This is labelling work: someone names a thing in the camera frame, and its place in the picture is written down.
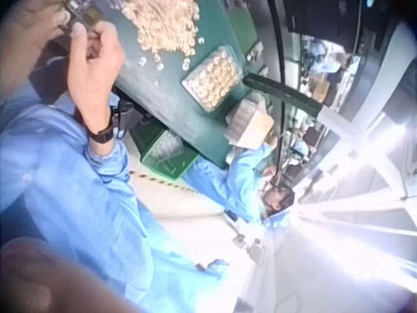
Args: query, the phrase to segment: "green workbench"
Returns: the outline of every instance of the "green workbench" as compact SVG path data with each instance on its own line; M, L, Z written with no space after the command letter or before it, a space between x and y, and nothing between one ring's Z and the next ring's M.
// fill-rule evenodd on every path
M205 43L196 46L191 58L190 71L218 46L230 45L237 61L246 66L244 54L231 27L227 12L221 0L198 0L200 20L196 38L204 37ZM196 148L202 155L223 168L225 157L230 150L224 136L224 117L248 92L243 84L236 86L225 101L212 113L204 111L181 85L188 72L182 70L183 54L160 52L164 69L156 70L150 51L143 51L137 43L137 29L120 12L113 11L107 18L119 32L120 41L126 54L117 87L149 113ZM139 59L146 57L145 66Z

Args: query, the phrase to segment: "watch strap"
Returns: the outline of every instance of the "watch strap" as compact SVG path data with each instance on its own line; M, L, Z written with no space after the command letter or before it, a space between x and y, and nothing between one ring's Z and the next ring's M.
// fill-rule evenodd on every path
M113 133L113 117L110 116L109 125L104 129L98 132L98 134L92 133L89 129L87 129L89 137L93 139L95 142L98 143L107 143L114 138Z

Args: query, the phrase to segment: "blue lab coat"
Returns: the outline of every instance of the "blue lab coat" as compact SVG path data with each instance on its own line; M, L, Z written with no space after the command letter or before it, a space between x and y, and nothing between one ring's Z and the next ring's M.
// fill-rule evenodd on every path
M112 104L118 98L111 97ZM149 313L196 312L227 265L200 271L171 241L129 186L128 153L89 149L75 105L40 103L27 82L1 104L0 209L23 196L43 238Z
M265 209L258 195L261 177L255 167L271 151L271 146L264 142L258 150L246 150L237 156L228 170L201 157L182 178L246 222L259 222Z

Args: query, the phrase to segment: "black cable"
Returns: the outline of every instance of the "black cable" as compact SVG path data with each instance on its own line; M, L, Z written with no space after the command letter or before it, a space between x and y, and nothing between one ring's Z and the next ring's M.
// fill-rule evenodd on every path
M278 10L276 7L275 0L268 0L268 6L271 12L272 23L274 24L274 32L275 32L275 39L277 44L278 50L278 61L280 62L280 76L281 76L281 83L285 85L285 59L284 59L284 49L283 49L283 42L282 42L282 33L281 33L281 24L280 18L278 16ZM285 102L281 101L281 121L280 121L280 134L284 133L284 125L285 125ZM281 164L281 153L282 153L282 142L283 140L279 140L278 142L278 160L276 164L277 172L275 176L278 174L278 169L280 168Z

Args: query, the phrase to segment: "green plastic container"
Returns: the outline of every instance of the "green plastic container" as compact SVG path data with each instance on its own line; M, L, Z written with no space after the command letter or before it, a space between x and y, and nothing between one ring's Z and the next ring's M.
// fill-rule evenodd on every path
M158 144L164 132L168 132L165 125L157 120L152 120L144 125L138 123L130 130L130 135L139 149L143 165L158 175L176 180L193 164L199 153L184 143L181 153L164 161L156 160L152 156L152 148Z

